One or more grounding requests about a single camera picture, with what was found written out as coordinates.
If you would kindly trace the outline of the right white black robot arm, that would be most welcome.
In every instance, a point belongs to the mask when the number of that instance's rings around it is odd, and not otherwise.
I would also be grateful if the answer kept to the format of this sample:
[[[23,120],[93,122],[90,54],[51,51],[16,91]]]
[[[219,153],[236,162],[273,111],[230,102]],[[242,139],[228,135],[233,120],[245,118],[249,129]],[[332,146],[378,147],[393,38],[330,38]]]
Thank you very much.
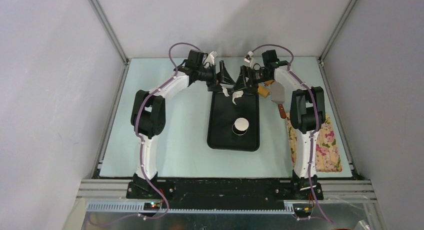
[[[248,65],[240,68],[232,98],[256,92],[260,83],[270,80],[291,90],[289,121],[296,130],[297,147],[290,191],[295,198],[304,199],[317,185],[315,154],[319,131],[326,119],[324,90],[302,81],[291,62],[280,60],[275,50],[262,53],[261,67],[256,67],[253,55],[249,51],[244,57]]]

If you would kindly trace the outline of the wooden dough roller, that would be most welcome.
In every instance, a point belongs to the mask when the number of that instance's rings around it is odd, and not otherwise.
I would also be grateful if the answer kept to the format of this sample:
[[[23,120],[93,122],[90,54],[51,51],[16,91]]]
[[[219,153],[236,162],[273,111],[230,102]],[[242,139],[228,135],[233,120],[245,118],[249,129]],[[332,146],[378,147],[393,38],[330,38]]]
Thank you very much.
[[[263,98],[267,98],[271,94],[271,85],[274,83],[274,80],[269,80],[258,85],[257,93]]]

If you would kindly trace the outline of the metal spatula with red handle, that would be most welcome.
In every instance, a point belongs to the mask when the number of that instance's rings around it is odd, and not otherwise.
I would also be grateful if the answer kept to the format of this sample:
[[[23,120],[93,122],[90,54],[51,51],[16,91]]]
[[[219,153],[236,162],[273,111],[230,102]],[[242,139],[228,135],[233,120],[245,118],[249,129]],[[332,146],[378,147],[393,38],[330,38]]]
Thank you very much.
[[[285,88],[278,82],[272,83],[270,88],[272,102],[277,105],[280,117],[286,119],[287,114],[283,105],[285,102]]]

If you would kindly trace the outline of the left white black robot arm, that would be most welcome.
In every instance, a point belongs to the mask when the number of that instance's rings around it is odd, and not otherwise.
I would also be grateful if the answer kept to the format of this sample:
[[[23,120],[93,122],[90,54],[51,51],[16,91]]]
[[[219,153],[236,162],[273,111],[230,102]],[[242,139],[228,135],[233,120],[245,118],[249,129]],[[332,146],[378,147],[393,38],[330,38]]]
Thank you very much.
[[[136,93],[131,124],[136,136],[140,138],[140,152],[134,175],[144,180],[138,191],[145,198],[153,198],[158,192],[158,185],[152,179],[158,172],[156,148],[158,136],[166,125],[166,102],[197,81],[204,82],[208,91],[229,96],[227,86],[235,82],[226,71],[223,61],[219,62],[219,71],[216,71],[217,55],[215,51],[205,53],[192,49],[187,59],[174,67],[171,77],[163,84],[150,91],[139,90]]]

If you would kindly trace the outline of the small round metal cup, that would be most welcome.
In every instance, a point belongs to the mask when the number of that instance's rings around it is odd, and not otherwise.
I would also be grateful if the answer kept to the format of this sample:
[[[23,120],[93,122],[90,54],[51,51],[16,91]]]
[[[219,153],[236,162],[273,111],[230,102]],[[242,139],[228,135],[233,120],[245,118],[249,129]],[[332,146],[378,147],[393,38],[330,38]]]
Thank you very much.
[[[239,128],[237,128],[237,126],[235,125],[235,124],[233,124],[232,125],[232,132],[235,134],[235,135],[238,135],[238,136],[243,136],[246,132],[247,132],[247,128],[242,128],[242,129],[239,129]]]

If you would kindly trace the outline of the black baking tray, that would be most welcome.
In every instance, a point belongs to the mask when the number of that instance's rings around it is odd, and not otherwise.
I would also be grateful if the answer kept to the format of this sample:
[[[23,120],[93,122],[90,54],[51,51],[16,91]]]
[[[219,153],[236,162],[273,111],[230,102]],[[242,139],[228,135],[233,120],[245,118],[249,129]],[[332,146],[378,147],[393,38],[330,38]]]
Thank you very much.
[[[212,94],[207,144],[213,149],[254,152],[260,146],[259,96],[245,94],[235,102],[236,105],[223,93]],[[240,117],[249,121],[243,136],[232,131],[232,125]]]

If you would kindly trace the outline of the floral cloth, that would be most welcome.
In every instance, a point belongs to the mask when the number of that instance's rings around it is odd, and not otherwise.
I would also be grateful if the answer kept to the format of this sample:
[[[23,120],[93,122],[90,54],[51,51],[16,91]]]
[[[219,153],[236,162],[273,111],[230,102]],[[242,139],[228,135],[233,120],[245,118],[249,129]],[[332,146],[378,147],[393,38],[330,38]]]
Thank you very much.
[[[290,114],[286,114],[289,147],[292,165],[297,157],[297,133],[290,122]],[[315,167],[317,172],[339,173],[343,170],[339,148],[337,145],[331,118],[326,114],[316,142]]]

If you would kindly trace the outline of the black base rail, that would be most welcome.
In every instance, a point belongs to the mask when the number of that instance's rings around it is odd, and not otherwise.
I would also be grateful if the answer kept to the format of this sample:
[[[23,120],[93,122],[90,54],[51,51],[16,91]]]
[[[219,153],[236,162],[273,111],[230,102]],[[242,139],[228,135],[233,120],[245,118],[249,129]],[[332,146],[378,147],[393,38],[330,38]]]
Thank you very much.
[[[149,183],[133,177],[127,199],[158,200],[164,210],[282,210],[285,201],[308,201],[310,189],[299,190],[288,179],[164,178]]]

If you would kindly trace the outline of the white dough ball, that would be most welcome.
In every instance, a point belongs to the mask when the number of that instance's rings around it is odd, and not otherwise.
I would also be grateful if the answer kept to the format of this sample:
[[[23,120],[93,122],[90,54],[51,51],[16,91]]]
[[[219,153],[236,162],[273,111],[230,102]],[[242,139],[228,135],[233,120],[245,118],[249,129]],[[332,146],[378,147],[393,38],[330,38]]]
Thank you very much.
[[[230,97],[229,92],[228,92],[228,89],[225,88],[224,86],[221,86],[221,88],[222,88],[222,92],[223,92],[224,96],[225,97]],[[237,98],[241,98],[243,96],[243,94],[244,94],[244,91],[243,90],[239,90],[239,91],[233,92],[232,95],[231,95],[231,97],[232,97],[232,103],[234,105],[236,105],[236,99]]]

